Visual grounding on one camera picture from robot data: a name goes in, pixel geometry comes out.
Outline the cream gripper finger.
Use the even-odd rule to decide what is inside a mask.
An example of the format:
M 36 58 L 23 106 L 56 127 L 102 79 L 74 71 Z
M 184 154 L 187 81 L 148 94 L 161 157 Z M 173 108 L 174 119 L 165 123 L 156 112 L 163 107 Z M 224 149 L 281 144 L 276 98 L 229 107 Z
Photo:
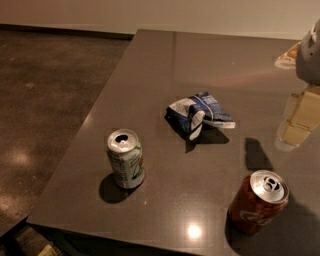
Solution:
M 281 151 L 299 147 L 320 125 L 320 87 L 309 86 L 292 94 L 279 125 L 275 146 Z
M 296 58 L 298 50 L 300 49 L 301 43 L 298 42 L 293 45 L 289 50 L 283 53 L 277 58 L 274 65 L 281 69 L 295 69 L 296 68 Z

